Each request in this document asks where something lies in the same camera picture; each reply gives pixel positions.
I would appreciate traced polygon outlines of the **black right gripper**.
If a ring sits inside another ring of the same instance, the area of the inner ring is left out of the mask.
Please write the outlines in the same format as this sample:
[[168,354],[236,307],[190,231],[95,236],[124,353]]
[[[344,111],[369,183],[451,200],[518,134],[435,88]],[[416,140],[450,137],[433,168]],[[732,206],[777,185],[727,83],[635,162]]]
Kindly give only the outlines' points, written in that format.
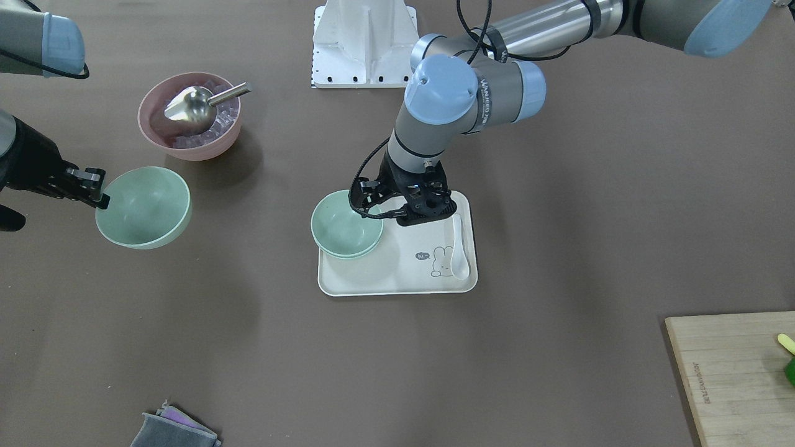
[[[63,160],[57,145],[22,120],[14,119],[16,136],[12,144],[12,188],[28,190],[57,199],[78,200],[105,210],[110,196],[102,191],[106,171],[77,169]],[[75,176],[67,172],[75,169]]]

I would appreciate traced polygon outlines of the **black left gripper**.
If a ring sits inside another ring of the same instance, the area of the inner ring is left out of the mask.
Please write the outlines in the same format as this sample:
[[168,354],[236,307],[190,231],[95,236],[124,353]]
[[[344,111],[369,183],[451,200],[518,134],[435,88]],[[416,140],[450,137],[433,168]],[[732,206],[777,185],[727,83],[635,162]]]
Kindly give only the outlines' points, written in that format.
[[[426,167],[423,173],[412,173],[398,167],[387,153],[381,160],[378,177],[370,181],[361,171],[378,151],[373,150],[365,158],[350,185],[349,203],[355,213],[373,220],[395,219],[402,227],[445,220],[453,215],[452,191],[440,163]],[[406,203],[381,213],[378,205],[398,196]]]

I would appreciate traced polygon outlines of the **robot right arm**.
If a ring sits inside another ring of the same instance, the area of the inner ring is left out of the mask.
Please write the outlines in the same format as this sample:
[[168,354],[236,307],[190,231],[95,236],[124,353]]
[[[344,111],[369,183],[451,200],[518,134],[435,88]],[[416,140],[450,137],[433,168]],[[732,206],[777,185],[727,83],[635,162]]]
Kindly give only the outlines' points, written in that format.
[[9,108],[16,99],[52,105],[54,89],[32,83],[12,93],[13,75],[43,79],[87,79],[83,33],[74,20],[43,11],[31,1],[3,1],[2,28],[2,190],[28,191],[56,200],[81,202],[105,210],[103,169],[66,161],[56,143]]

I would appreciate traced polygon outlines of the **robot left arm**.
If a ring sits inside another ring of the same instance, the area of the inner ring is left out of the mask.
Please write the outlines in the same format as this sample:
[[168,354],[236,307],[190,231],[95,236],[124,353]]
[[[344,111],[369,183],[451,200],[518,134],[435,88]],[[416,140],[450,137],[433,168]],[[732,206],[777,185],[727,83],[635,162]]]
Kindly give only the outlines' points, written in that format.
[[378,177],[348,192],[364,219],[411,226],[457,211],[440,159],[456,135],[513,124],[543,107],[538,63],[591,38],[636,37],[691,56],[722,57],[752,36],[770,1],[555,1],[450,38],[421,37]]

